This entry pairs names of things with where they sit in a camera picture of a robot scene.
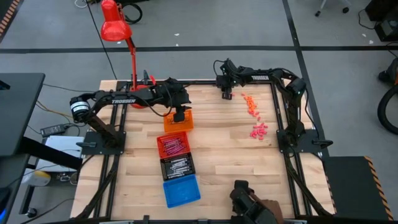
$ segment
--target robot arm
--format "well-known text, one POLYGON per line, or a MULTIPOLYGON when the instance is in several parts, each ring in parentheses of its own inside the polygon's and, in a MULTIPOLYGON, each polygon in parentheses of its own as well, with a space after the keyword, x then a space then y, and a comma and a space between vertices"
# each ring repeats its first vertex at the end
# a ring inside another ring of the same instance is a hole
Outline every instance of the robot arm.
POLYGON ((84 93, 70 100, 70 109, 76 123, 89 124, 97 133, 101 134, 108 147, 115 147, 121 142, 120 135, 117 134, 114 126, 105 124, 96 114, 106 105, 131 103, 141 106, 164 105, 166 108, 170 107, 170 111, 175 108, 174 121, 179 122, 185 119, 184 111, 190 109, 183 105, 191 102, 184 86, 175 79, 169 78, 164 81, 163 85, 154 85, 137 91, 111 90, 84 93), (95 104, 90 107, 88 100, 95 101, 95 104))
POLYGON ((223 92, 222 98, 232 100, 232 88, 237 85, 245 86, 254 81, 269 80, 287 100, 287 128, 286 140, 291 146, 297 146, 301 136, 305 134, 305 128, 301 122, 301 99, 306 89, 305 82, 292 72, 284 68, 269 70, 254 70, 248 67, 235 67, 230 59, 224 61, 220 67, 222 75, 217 75, 217 87, 223 92), (282 79, 291 80, 284 86, 282 79))

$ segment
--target orange small object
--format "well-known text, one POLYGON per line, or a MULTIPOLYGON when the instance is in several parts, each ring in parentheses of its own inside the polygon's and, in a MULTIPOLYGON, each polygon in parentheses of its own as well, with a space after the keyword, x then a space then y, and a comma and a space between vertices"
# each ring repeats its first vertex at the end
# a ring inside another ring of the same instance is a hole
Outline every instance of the orange small object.
POLYGON ((180 132, 180 133, 173 133, 168 134, 165 136, 157 137, 157 148, 159 150, 159 156, 161 159, 165 159, 172 156, 181 155, 187 152, 190 152, 190 147, 188 143, 187 133, 180 132), (182 147, 180 151, 175 153, 168 153, 167 152, 167 142, 168 141, 179 141, 179 145, 182 147))
POLYGON ((164 131, 166 133, 176 133, 181 131, 191 131, 193 129, 193 116, 191 110, 184 112, 185 120, 181 122, 174 122, 173 115, 175 112, 170 113, 163 118, 164 131))

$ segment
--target black stand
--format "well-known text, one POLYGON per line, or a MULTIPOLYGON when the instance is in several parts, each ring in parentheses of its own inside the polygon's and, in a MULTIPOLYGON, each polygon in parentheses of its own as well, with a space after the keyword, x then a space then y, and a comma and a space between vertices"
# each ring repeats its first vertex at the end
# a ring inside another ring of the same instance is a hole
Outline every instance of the black stand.
POLYGON ((277 130, 276 135, 278 138, 278 145, 281 153, 287 152, 309 152, 309 153, 318 153, 321 152, 322 149, 333 144, 333 141, 329 140, 319 140, 317 131, 314 129, 306 129, 305 134, 302 136, 300 141, 298 142, 298 146, 290 146, 286 143, 285 139, 285 130, 277 130))
POLYGON ((118 155, 124 152, 124 143, 126 142, 126 132, 118 132, 121 139, 117 147, 106 147, 105 141, 100 133, 89 131, 86 133, 84 144, 81 146, 81 153, 84 155, 118 155))

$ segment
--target chair wheel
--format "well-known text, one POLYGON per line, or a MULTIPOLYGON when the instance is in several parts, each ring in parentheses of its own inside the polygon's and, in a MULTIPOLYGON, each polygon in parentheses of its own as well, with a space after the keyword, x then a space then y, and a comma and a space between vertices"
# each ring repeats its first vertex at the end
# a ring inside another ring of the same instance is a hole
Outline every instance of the chair wheel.
POLYGON ((28 211, 27 211, 27 213, 26 213, 26 216, 27 216, 28 218, 34 218, 36 215, 37 215, 37 210, 36 210, 36 208, 29 208, 28 211))

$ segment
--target cable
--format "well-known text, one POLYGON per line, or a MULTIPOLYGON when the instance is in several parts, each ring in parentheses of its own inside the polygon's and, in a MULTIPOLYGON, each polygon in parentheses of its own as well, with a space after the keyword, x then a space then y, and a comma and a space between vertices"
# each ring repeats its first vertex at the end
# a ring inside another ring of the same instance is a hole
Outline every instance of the cable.
POLYGON ((70 127, 76 127, 77 130, 78 130, 77 136, 80 136, 80 128, 79 128, 79 126, 77 126, 77 125, 75 125, 75 124, 66 124, 66 125, 65 125, 65 128, 66 128, 66 129, 68 129, 68 128, 70 128, 70 127))
POLYGON ((17 180, 23 178, 23 176, 26 176, 26 175, 28 175, 28 174, 31 174, 31 173, 33 173, 33 172, 35 172, 35 171, 38 171, 38 170, 41 170, 41 169, 43 169, 43 168, 54 167, 54 166, 59 166, 59 165, 43 166, 43 167, 41 167, 41 168, 39 168, 39 169, 30 171, 30 172, 28 172, 27 174, 22 174, 21 176, 17 177, 15 180, 13 180, 11 183, 9 183, 9 184, 6 186, 6 188, 8 188, 9 186, 11 186, 11 184, 13 184, 15 181, 17 181, 17 180))
POLYGON ((167 94, 169 95, 169 98, 170 98, 170 109, 169 109, 169 112, 167 112, 165 115, 161 115, 158 112, 156 112, 156 110, 154 110, 152 108, 152 106, 146 100, 144 100, 142 98, 139 98, 139 97, 137 97, 137 98, 142 100, 146 105, 148 105, 149 109, 152 110, 157 116, 166 117, 172 112, 172 105, 173 105, 172 96, 170 95, 169 89, 167 89, 167 87, 166 87, 166 91, 167 91, 167 94))
MULTIPOLYGON (((51 112, 51 111, 48 111, 48 110, 42 108, 42 107, 41 107, 40 105, 38 105, 38 104, 36 104, 36 106, 37 106, 38 108, 40 108, 40 109, 46 111, 46 112, 51 112)), ((59 114, 59 115, 63 116, 63 117, 68 121, 68 124, 70 124, 70 120, 69 120, 65 115, 63 115, 63 114, 59 114)))
POLYGON ((87 5, 88 5, 88 3, 86 2, 86 5, 85 5, 85 6, 79 6, 79 5, 77 4, 77 1, 79 1, 79 0, 76 0, 76 1, 75 1, 75 6, 76 6, 76 7, 79 7, 80 9, 83 9, 83 8, 87 7, 87 5))
POLYGON ((66 149, 66 150, 61 150, 61 152, 65 152, 65 151, 76 151, 76 152, 80 152, 79 149, 66 149))
POLYGON ((44 215, 50 213, 52 210, 56 209, 58 206, 60 206, 61 204, 63 204, 64 202, 67 202, 67 201, 69 201, 69 200, 74 200, 74 198, 70 198, 70 199, 63 200, 62 202, 60 202, 58 205, 54 206, 54 207, 51 208, 50 210, 47 210, 46 212, 44 212, 44 213, 42 213, 42 214, 40 214, 40 215, 37 215, 36 217, 31 218, 30 220, 27 220, 27 221, 25 221, 25 222, 23 222, 23 223, 21 223, 21 224, 30 223, 31 221, 34 221, 34 220, 40 218, 40 217, 42 217, 42 216, 44 216, 44 215))
POLYGON ((214 74, 216 74, 216 76, 217 76, 217 72, 216 72, 216 62, 225 63, 225 61, 215 60, 215 61, 213 62, 213 71, 214 71, 214 74))
POLYGON ((32 131, 36 132, 37 134, 42 135, 42 133, 40 133, 40 132, 34 130, 34 129, 33 129, 32 127, 30 127, 29 125, 28 125, 27 127, 30 128, 32 131))
POLYGON ((116 77, 116 74, 115 74, 115 72, 114 72, 114 70, 113 70, 113 66, 112 66, 111 59, 109 58, 109 55, 108 55, 108 52, 106 51, 104 42, 102 41, 101 34, 100 34, 100 32, 98 31, 97 25, 96 25, 96 23, 95 23, 93 13, 92 13, 91 8, 90 8, 90 4, 88 4, 88 2, 86 2, 86 3, 87 3, 87 8, 88 8, 88 10, 89 10, 89 12, 90 12, 90 15, 91 15, 91 19, 93 20, 93 23, 94 23, 94 26, 95 26, 95 30, 97 30, 97 34, 98 34, 99 40, 101 41, 102 48, 104 49, 105 54, 106 54, 106 57, 108 58, 109 64, 110 64, 110 66, 111 66, 111 70, 112 70, 114 79, 117 80, 118 78, 116 77))
POLYGON ((81 170, 81 168, 83 168, 83 166, 84 166, 88 161, 90 161, 90 159, 93 158, 93 157, 94 157, 94 155, 91 155, 90 157, 88 157, 88 158, 81 164, 80 170, 81 170))
POLYGON ((386 44, 386 48, 387 48, 388 52, 390 52, 393 56, 398 57, 398 56, 397 56, 396 54, 394 54, 390 49, 388 49, 388 46, 389 46, 390 44, 398 44, 398 42, 394 41, 394 42, 391 42, 391 43, 386 44))
POLYGON ((308 90, 307 90, 307 89, 305 89, 305 92, 307 92, 307 100, 305 101, 305 108, 304 108, 304 110, 305 110, 305 113, 307 114, 307 116, 310 118, 311 123, 312 123, 312 125, 314 126, 315 131, 317 132, 318 139, 319 139, 319 131, 318 131, 318 128, 317 128, 317 126, 315 125, 315 122, 313 122, 313 119, 311 118, 310 113, 307 111, 308 99, 310 98, 310 95, 308 94, 308 90))
POLYGON ((293 157, 297 154, 297 152, 296 152, 296 150, 294 150, 294 148, 292 148, 292 147, 289 147, 289 149, 291 149, 291 150, 293 151, 293 155, 288 156, 288 157, 289 157, 289 158, 293 158, 293 157))
POLYGON ((358 12, 358 17, 359 17, 358 24, 359 24, 361 27, 367 28, 367 29, 369 29, 369 30, 374 30, 374 28, 376 28, 376 26, 377 26, 377 23, 375 23, 374 27, 367 27, 367 26, 361 24, 361 15, 360 15, 360 13, 361 13, 362 11, 364 11, 364 10, 365 10, 365 9, 362 9, 362 10, 360 10, 360 11, 358 12))
POLYGON ((68 89, 68 88, 64 88, 64 87, 60 87, 60 86, 55 86, 55 85, 50 85, 50 84, 45 84, 45 83, 43 83, 43 85, 49 86, 49 87, 54 87, 54 88, 60 88, 60 89, 63 89, 63 90, 68 90, 68 91, 80 92, 80 93, 87 93, 87 92, 94 93, 95 92, 95 91, 85 91, 85 90, 72 90, 72 89, 68 89))
POLYGON ((47 112, 51 112, 51 113, 56 113, 56 114, 59 114, 59 115, 62 115, 62 116, 66 116, 66 117, 68 117, 68 118, 72 118, 72 116, 70 116, 70 115, 67 115, 67 114, 64 114, 64 113, 61 113, 61 112, 58 112, 58 111, 54 111, 54 110, 50 110, 50 109, 48 109, 46 106, 44 106, 39 100, 37 100, 37 103, 42 107, 40 107, 39 106, 39 108, 40 109, 42 109, 42 110, 45 110, 45 111, 47 111, 47 112))

